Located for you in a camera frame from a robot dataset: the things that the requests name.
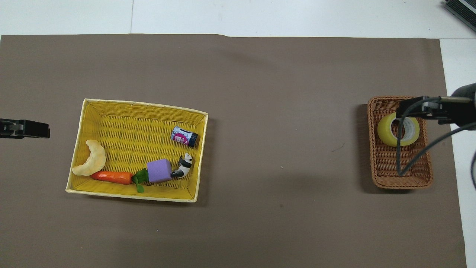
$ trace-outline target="toy panda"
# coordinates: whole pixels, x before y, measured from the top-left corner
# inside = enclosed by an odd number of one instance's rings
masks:
[[[184,158],[180,157],[180,159],[178,160],[178,169],[174,170],[170,176],[173,178],[179,178],[179,179],[183,178],[188,174],[191,167],[192,167],[192,156],[189,155],[188,153],[185,153]]]

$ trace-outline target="wicker basket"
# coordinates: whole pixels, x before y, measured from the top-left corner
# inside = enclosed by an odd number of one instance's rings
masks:
[[[97,181],[89,176],[76,176],[71,171],[66,191],[96,196],[196,202],[207,121],[207,113],[187,108],[85,99],[71,168],[82,165],[88,158],[88,139],[95,139],[104,147],[106,165],[103,170],[106,171],[136,173],[147,162],[162,158],[168,159],[173,169],[177,168],[180,156],[185,153],[192,155],[194,163],[184,178],[158,184],[147,183],[142,194],[137,192],[135,184]],[[170,139],[176,125],[198,134],[195,147]]]
[[[398,108],[401,100],[410,99],[410,96],[377,96],[368,102],[368,132],[370,137],[370,167],[374,184],[380,188],[415,189],[425,188],[433,182],[430,154],[426,152],[404,176],[397,174],[397,150],[383,143],[377,134],[378,122]],[[417,118],[420,124],[420,136],[411,145],[401,147],[402,169],[428,143],[426,121]]]

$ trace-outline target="tape roll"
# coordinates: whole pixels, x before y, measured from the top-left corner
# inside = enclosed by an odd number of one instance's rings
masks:
[[[378,137],[389,146],[397,146],[397,137],[392,133],[392,122],[394,120],[399,120],[396,118],[396,113],[389,114],[382,118],[378,122],[377,132]],[[410,145],[417,141],[418,136],[420,135],[420,125],[418,121],[413,117],[406,117],[403,121],[403,128],[405,130],[405,135],[400,141],[401,146]]]

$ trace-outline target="purple cube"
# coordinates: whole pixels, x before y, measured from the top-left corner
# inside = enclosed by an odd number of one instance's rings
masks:
[[[165,182],[172,179],[172,166],[167,159],[160,159],[147,163],[147,171],[149,172],[149,181],[153,183]]]

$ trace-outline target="black cable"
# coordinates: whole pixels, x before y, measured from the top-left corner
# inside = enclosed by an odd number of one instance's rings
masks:
[[[456,134],[458,132],[461,132],[463,130],[466,130],[468,128],[471,128],[473,126],[476,126],[476,122],[472,122],[472,123],[469,123],[469,124],[465,124],[464,126],[462,127],[459,127],[453,131],[450,131],[448,133],[446,133],[445,135],[437,138],[436,140],[430,142],[430,144],[428,144],[425,148],[423,148],[415,157],[413,157],[412,160],[410,160],[410,162],[405,166],[405,168],[403,169],[403,171],[400,171],[397,169],[398,171],[398,175],[399,176],[403,176],[403,174],[405,174],[412,166],[413,164],[422,156],[424,155],[431,147],[435,146],[437,143],[441,142],[442,140],[448,138],[449,136],[453,135],[453,134]],[[473,176],[473,166],[474,166],[474,162],[475,162],[475,157],[476,157],[476,154],[475,156],[473,157],[473,162],[471,163],[471,177],[473,178],[473,183],[475,183],[475,187],[476,187],[476,182],[475,182],[475,179],[474,179],[474,176]]]
[[[408,116],[408,114],[418,106],[421,106],[422,104],[426,102],[439,102],[441,100],[441,97],[435,97],[435,98],[426,98],[423,100],[419,100],[416,103],[410,105],[405,112],[402,114],[402,117],[400,118],[400,123],[398,124],[398,131],[397,131],[397,173],[399,176],[402,176],[405,172],[401,173],[400,172],[400,141],[402,137],[402,132],[403,132],[403,121],[405,118]]]

